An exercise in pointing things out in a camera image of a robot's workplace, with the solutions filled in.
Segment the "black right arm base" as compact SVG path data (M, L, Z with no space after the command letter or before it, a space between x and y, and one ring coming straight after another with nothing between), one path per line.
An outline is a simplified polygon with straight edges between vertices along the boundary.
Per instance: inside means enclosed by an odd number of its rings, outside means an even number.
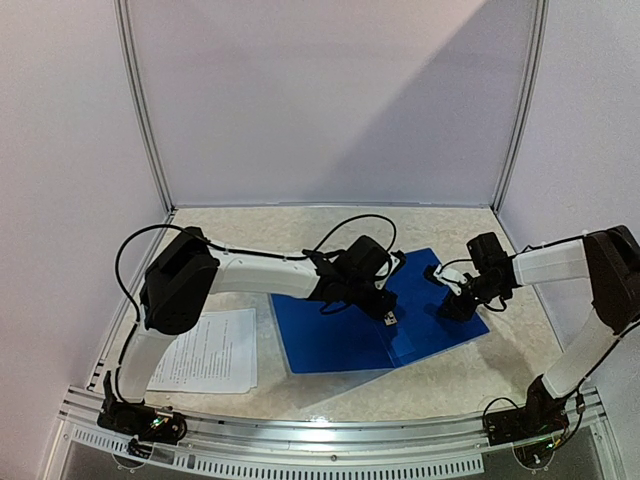
M508 397L498 397L489 402L482 413L482 427L491 446L533 439L538 436L561 432L556 440L550 440L546 450L555 450L568 441L578 426L571 430L566 404L577 395L578 419L582 419L586 408L584 397L579 391L581 383L568 393L557 396L543 382L540 375L529 385L526 401L518 406Z

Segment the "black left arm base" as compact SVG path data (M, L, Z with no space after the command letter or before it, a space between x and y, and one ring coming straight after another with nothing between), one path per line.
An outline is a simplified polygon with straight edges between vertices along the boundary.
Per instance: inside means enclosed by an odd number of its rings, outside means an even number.
M172 407L156 408L144 402L119 400L112 386L111 371L103 379L104 400L97 426L128 435L138 441L177 445L187 433L186 417Z

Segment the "printed white paper sheet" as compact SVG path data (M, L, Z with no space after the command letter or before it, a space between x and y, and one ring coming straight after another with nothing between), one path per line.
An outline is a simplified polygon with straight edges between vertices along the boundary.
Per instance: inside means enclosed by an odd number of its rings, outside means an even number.
M257 386L254 309L209 312L179 336L153 374L150 391L245 394Z

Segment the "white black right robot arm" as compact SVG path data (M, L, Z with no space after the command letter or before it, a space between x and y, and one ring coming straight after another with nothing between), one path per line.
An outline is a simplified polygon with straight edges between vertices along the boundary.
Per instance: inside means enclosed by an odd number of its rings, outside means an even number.
M509 254L493 232L467 244L473 272L455 261L425 269L429 281L448 292L441 317L466 322L478 307L506 303L516 290L532 287L552 315L555 332L565 332L562 353L530 384L517 427L537 436L556 410L593 375L615 346L639 323L639 243L625 225L583 231Z

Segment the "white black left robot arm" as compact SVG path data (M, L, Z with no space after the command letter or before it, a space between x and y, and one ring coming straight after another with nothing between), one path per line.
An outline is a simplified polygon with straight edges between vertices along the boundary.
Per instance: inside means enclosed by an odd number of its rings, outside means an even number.
M135 320L108 383L117 397L108 412L128 434L148 426L148 412L139 404L156 367L214 296L282 295L316 302L324 315L355 307L375 321L393 320L397 296L386 284L406 256L367 235L330 252L314 247L278 253L217 244L194 226L172 229L175 237L147 267L139 294L124 293Z

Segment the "blue plastic clip folder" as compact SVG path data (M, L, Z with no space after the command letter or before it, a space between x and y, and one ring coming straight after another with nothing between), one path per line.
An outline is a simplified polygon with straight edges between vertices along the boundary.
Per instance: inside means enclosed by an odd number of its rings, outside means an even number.
M390 370L457 348L489 333L479 315L461 323L437 310L449 289L423 277L439 258L430 249L407 254L406 265L387 282L398 295L396 322L387 325L351 306L324 315L321 304L283 295L271 302L289 370L294 374L334 374Z

